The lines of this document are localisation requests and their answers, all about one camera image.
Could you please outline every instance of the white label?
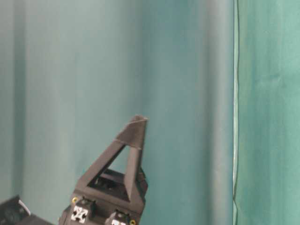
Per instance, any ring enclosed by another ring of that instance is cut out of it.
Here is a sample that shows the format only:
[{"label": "white label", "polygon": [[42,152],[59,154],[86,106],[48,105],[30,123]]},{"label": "white label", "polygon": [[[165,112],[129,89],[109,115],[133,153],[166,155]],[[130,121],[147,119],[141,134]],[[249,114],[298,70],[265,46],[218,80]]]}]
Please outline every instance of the white label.
[{"label": "white label", "polygon": [[120,221],[114,219],[112,221],[112,225],[126,225],[126,224],[125,223],[121,223]]},{"label": "white label", "polygon": [[71,220],[78,221],[79,223],[84,224],[85,218],[87,217],[88,213],[88,210],[75,206],[73,214],[71,216]]}]

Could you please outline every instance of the teal fabric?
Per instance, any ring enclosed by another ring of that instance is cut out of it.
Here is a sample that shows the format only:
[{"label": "teal fabric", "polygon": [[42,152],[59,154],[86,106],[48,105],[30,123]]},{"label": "teal fabric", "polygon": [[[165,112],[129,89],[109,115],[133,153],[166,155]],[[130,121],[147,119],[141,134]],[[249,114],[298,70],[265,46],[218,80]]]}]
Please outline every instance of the teal fabric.
[{"label": "teal fabric", "polygon": [[238,0],[238,225],[300,221],[300,2]]},{"label": "teal fabric", "polygon": [[231,2],[1,1],[0,200],[20,194],[57,223],[78,178],[142,114],[141,224],[231,225]]}]

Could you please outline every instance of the black 3d-printed part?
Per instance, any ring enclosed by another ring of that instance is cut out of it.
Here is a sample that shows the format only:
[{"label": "black 3d-printed part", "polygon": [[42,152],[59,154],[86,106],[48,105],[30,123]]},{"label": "black 3d-printed part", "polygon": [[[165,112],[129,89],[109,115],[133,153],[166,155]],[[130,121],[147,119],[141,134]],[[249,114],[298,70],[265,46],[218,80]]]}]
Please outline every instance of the black 3d-printed part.
[{"label": "black 3d-printed part", "polygon": [[[146,122],[145,117],[134,116],[79,179],[59,225],[139,224],[148,188],[141,168]],[[130,152],[125,174],[108,169],[126,146]]]}]

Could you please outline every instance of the green curtain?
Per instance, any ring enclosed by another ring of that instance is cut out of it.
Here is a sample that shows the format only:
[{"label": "green curtain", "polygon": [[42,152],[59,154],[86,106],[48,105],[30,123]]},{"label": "green curtain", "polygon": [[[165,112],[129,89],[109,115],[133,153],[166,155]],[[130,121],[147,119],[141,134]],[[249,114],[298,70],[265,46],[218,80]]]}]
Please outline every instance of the green curtain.
[{"label": "green curtain", "polygon": [[300,221],[300,2],[237,0],[238,225]]},{"label": "green curtain", "polygon": [[142,114],[141,224],[232,224],[232,1],[0,1],[0,37],[0,200],[57,223]]}]

